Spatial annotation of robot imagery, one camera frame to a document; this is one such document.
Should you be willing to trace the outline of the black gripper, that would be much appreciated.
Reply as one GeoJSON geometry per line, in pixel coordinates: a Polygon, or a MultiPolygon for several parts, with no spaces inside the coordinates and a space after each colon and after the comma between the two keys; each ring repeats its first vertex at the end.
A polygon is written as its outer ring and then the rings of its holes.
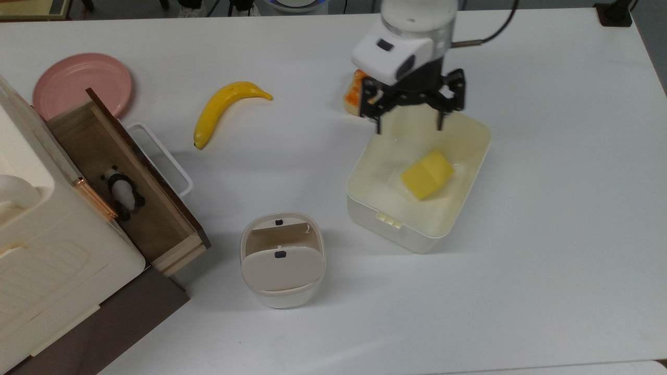
{"type": "Polygon", "coordinates": [[[438,112],[436,127],[443,130],[444,119],[465,108],[464,69],[442,76],[441,57],[415,69],[393,86],[374,78],[363,78],[361,117],[375,122],[376,134],[382,134],[381,117],[396,105],[428,104],[438,112]]]}

